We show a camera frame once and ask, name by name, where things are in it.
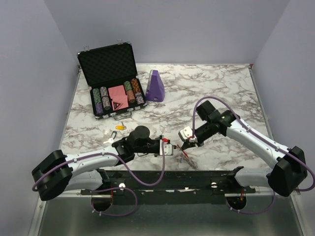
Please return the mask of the metal key organizer red handle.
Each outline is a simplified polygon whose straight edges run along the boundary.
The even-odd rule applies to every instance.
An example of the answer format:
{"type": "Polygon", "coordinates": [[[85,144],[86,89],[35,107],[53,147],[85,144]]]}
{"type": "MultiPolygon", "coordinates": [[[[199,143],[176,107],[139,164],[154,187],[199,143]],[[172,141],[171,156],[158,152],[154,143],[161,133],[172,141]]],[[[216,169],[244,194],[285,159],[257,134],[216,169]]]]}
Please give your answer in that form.
{"type": "Polygon", "coordinates": [[[181,152],[181,161],[186,162],[193,170],[197,170],[197,164],[188,156],[188,154],[184,150],[180,150],[181,152]]]}

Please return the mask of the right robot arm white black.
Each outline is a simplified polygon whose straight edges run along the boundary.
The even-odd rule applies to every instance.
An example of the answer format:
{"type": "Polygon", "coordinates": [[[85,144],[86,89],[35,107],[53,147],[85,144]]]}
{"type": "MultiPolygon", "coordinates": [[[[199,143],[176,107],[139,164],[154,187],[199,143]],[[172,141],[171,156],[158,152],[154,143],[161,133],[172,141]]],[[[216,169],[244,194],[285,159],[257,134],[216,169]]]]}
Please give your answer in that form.
{"type": "Polygon", "coordinates": [[[197,129],[185,127],[179,131],[182,150],[201,147],[208,138],[222,134],[248,148],[268,165],[267,168],[235,168],[226,181],[229,191],[236,193],[248,186],[269,187],[287,197],[307,177],[305,154],[298,146],[289,148],[271,140],[230,110],[220,113],[209,101],[196,107],[195,113],[204,124],[197,129]]]}

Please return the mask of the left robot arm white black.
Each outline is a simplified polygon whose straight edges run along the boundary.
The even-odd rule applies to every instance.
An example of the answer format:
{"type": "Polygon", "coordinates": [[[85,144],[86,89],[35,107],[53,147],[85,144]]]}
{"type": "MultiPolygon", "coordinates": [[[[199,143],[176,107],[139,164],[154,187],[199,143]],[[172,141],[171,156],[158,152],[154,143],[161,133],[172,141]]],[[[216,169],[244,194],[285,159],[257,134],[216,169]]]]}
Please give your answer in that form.
{"type": "Polygon", "coordinates": [[[42,201],[70,190],[88,189],[104,194],[111,185],[103,168],[126,165],[137,153],[172,156],[175,148],[163,136],[151,139],[149,129],[142,125],[127,137],[106,141],[106,144],[102,149],[82,154],[66,155],[60,149],[53,151],[32,170],[32,190],[39,193],[42,201]]]}

